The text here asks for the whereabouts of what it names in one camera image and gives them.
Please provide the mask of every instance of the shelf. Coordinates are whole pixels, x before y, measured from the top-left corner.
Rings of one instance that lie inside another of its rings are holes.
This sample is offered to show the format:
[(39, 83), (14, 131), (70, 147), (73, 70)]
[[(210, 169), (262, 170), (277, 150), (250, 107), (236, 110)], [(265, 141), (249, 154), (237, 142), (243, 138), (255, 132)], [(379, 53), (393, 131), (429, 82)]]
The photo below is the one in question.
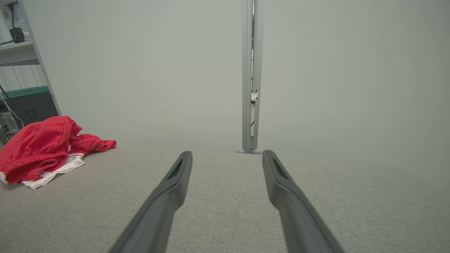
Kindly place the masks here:
[(31, 41), (0, 46), (0, 67), (38, 64)]
[(17, 2), (17, 0), (0, 0), (0, 5), (1, 6), (9, 5), (9, 4), (13, 3), (13, 2)]

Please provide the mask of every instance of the gray table surface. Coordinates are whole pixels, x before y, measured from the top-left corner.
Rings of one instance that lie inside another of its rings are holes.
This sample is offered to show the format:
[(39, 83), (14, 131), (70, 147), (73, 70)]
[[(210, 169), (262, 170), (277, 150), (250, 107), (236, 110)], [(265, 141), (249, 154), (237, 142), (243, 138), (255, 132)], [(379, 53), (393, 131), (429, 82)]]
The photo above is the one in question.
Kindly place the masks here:
[[(33, 191), (0, 187), (0, 252), (107, 252), (179, 153), (117, 148)], [(348, 253), (448, 252), (450, 203), (405, 171), (280, 157)], [(260, 155), (193, 152), (168, 253), (285, 252)]]

